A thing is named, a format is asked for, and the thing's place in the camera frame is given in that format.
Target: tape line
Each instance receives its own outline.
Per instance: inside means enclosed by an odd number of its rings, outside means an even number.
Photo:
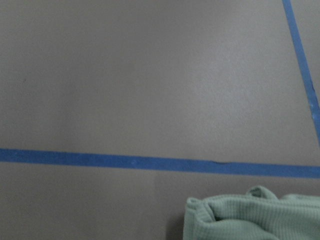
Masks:
[[[291,1],[282,0],[282,3],[283,3],[286,19],[289,25],[296,58],[298,60],[301,76],[303,79],[306,96],[308,98],[309,107],[311,110],[311,116],[313,119],[316,135],[318,138],[318,143],[320,144],[320,108],[319,108],[317,94],[312,82],[307,58],[306,58],[304,47],[302,45],[302,41],[299,35],[299,30],[296,23],[294,11],[291,5]]]
[[[270,177],[320,178],[320,166],[259,164],[244,162],[220,163],[209,160],[16,149],[0,149],[0,162]]]

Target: green towel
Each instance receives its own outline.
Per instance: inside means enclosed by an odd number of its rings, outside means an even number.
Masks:
[[[320,197],[278,199],[256,186],[245,195],[189,198],[183,240],[320,240]]]

